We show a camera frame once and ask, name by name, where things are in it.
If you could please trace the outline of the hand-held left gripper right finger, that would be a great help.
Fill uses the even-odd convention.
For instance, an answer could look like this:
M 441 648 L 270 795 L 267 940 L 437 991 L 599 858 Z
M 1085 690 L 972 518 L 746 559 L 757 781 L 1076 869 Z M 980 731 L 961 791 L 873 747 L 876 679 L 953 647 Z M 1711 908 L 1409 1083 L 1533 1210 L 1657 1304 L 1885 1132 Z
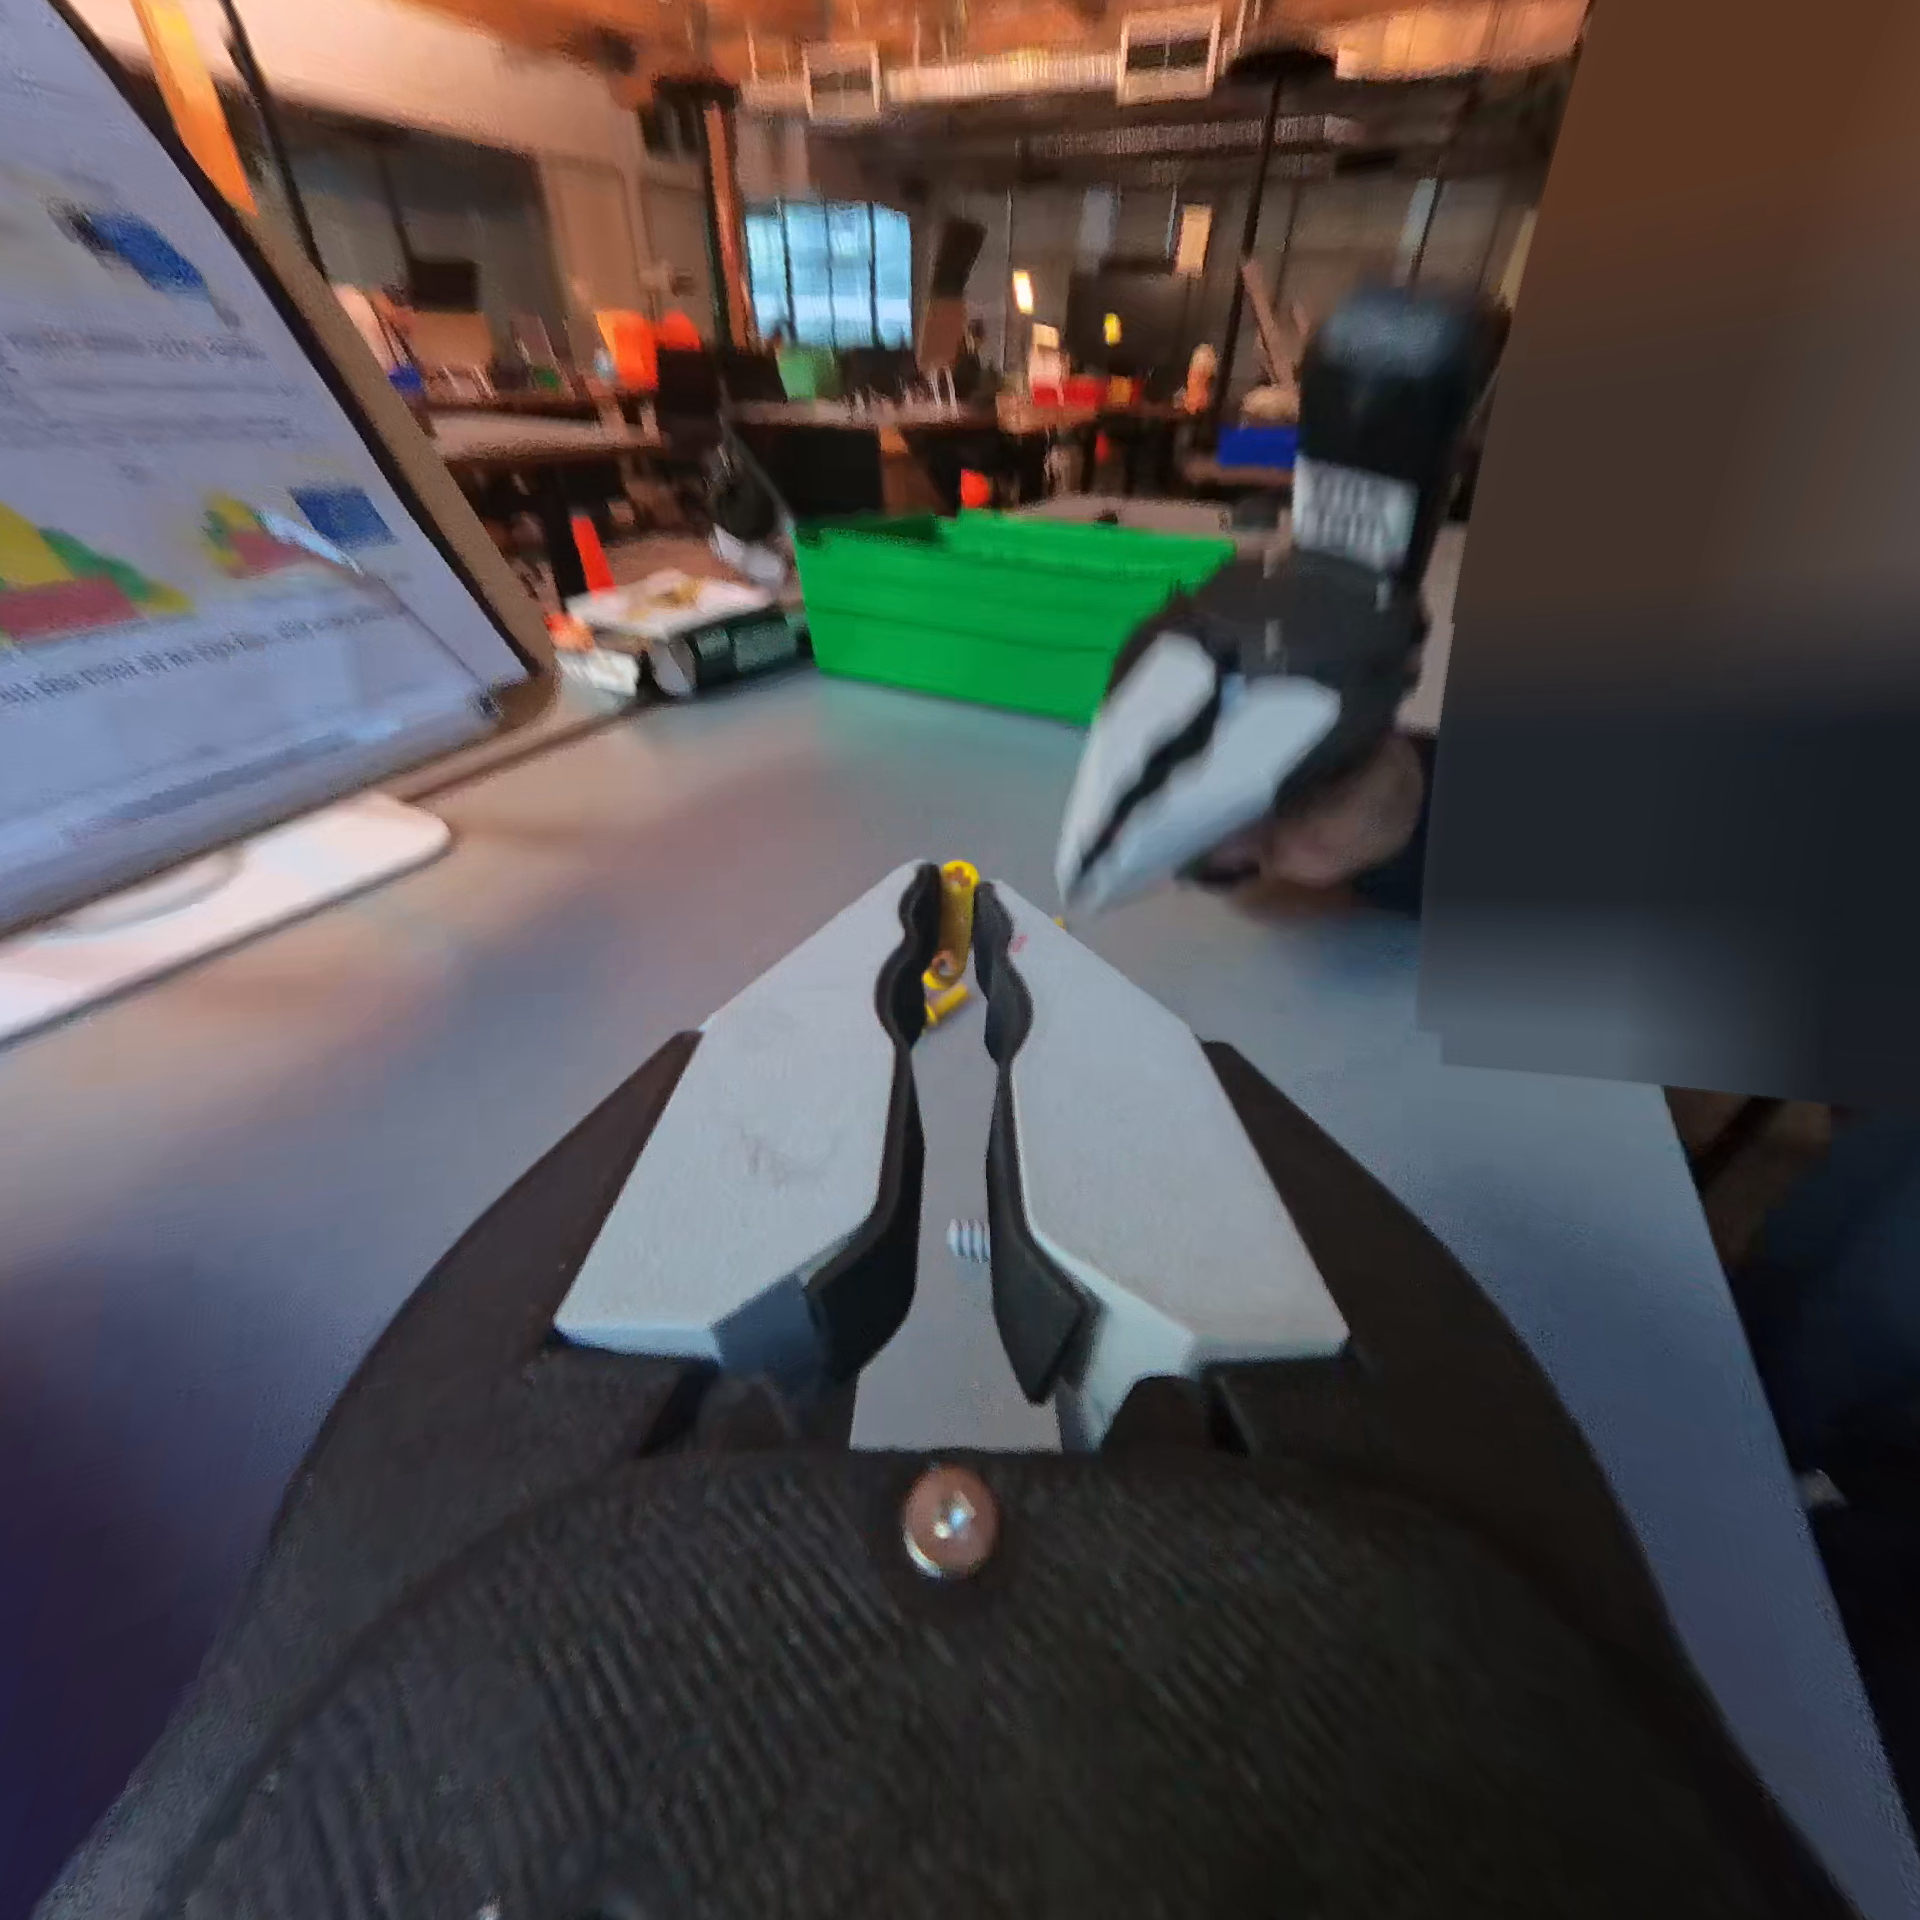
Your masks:
M 975 984 L 995 1326 L 1066 1450 L 1097 1450 L 1142 1381 L 1349 1349 L 1185 1020 L 995 879 L 975 890 Z

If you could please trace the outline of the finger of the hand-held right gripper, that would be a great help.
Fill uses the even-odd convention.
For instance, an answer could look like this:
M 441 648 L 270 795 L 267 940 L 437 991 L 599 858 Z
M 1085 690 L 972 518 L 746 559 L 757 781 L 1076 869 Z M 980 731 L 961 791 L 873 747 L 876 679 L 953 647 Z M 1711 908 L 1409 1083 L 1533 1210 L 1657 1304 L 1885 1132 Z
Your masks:
M 1116 815 L 1101 853 L 1084 863 L 1084 910 L 1151 892 L 1273 808 L 1286 780 L 1340 719 L 1340 698 L 1311 679 L 1237 682 L 1198 751 Z
M 1151 639 L 1121 674 L 1089 728 L 1076 762 L 1054 877 L 1066 908 L 1090 908 L 1124 815 L 1187 754 L 1181 741 L 1212 731 L 1218 669 L 1199 639 Z

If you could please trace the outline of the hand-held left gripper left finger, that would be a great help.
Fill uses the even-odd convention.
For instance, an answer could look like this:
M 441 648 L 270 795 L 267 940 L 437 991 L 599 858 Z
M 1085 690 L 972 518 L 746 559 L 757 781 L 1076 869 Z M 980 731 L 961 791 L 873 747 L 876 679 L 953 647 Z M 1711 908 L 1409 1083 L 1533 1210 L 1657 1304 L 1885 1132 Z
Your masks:
M 884 874 L 722 1003 L 556 1314 L 581 1349 L 854 1379 L 915 1298 L 924 1132 L 909 1048 L 941 874 Z

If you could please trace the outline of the yellow lego bush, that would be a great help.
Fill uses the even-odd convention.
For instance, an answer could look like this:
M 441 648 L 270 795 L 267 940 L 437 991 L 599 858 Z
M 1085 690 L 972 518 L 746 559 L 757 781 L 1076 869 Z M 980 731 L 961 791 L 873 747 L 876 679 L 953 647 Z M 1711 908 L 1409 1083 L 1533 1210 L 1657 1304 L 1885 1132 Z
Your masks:
M 969 964 L 978 870 L 963 858 L 939 869 L 939 936 L 921 974 L 925 1026 L 945 1024 L 972 999 Z

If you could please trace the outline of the person's right hand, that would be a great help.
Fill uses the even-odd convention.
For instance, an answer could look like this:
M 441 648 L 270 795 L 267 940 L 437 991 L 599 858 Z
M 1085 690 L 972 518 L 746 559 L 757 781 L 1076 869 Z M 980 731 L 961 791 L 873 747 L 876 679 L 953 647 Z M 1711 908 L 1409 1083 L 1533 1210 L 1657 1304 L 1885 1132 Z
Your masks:
M 1435 735 L 1397 731 L 1311 805 L 1262 819 L 1191 879 L 1251 910 L 1375 910 L 1415 922 L 1423 906 Z

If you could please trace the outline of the green storage bin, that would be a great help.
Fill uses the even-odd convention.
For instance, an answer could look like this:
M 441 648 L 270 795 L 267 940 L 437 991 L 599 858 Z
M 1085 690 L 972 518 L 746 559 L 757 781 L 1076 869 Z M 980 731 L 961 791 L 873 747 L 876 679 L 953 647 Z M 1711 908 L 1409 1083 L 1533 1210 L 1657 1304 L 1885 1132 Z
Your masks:
M 963 511 L 931 525 L 956 557 L 1017 576 L 1075 579 L 1097 590 L 1189 590 L 1237 559 L 1234 542 L 1222 534 L 1170 534 L 1107 518 Z
M 956 557 L 935 518 L 798 528 L 806 630 L 825 674 L 1082 726 L 1126 639 L 1191 590 L 1097 590 L 982 567 Z

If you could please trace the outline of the dark box with green label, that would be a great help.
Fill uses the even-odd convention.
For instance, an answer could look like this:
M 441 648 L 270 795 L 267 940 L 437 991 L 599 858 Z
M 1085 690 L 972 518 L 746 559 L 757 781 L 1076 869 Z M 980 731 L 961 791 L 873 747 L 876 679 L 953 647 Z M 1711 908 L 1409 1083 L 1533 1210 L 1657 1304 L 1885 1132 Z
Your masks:
M 669 702 L 697 702 L 811 659 L 809 627 L 785 607 L 757 607 L 671 632 L 646 648 L 646 674 Z

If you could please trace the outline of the white stand base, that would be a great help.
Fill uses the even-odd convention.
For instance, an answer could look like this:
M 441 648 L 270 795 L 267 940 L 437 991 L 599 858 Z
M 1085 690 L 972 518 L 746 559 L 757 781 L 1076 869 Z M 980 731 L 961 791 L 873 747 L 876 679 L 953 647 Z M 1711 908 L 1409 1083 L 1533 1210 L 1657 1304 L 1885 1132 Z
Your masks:
M 437 812 L 365 792 L 73 908 L 3 942 L 3 1045 L 419 874 L 450 847 Z

